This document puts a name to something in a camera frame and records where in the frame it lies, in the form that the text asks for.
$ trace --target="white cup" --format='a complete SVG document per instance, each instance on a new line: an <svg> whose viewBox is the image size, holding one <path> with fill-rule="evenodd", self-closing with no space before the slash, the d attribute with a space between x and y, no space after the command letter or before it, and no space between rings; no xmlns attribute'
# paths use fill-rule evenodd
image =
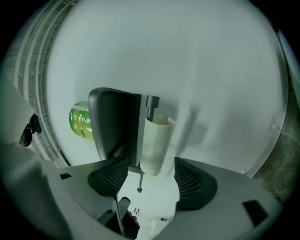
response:
<svg viewBox="0 0 300 240"><path fill-rule="evenodd" d="M175 121L166 116L153 116L146 119L142 143L141 170L149 175L159 174L165 160Z"/></svg>

